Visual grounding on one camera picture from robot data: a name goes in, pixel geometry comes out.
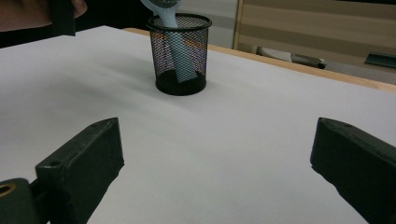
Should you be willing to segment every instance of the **wire mesh container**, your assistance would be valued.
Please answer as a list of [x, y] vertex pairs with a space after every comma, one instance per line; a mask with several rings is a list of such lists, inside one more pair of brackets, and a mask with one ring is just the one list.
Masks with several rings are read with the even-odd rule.
[[158, 90], [191, 95], [206, 86], [207, 17], [177, 13], [178, 28], [164, 27], [159, 16], [148, 19]]

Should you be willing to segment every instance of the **background wall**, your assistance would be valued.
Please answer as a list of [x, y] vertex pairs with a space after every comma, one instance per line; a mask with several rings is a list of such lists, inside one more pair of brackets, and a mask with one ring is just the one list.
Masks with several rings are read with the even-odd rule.
[[182, 0], [178, 12], [194, 13], [213, 21], [209, 44], [231, 49], [236, 24], [238, 0]]

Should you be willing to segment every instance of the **table surface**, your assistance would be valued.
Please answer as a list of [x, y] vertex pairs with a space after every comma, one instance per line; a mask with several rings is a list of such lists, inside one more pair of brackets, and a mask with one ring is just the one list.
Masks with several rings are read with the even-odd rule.
[[149, 38], [109, 27], [0, 49], [0, 177], [118, 117], [125, 166], [90, 223], [365, 223], [311, 168], [319, 117], [396, 146], [396, 93], [210, 50], [207, 86], [155, 88]]

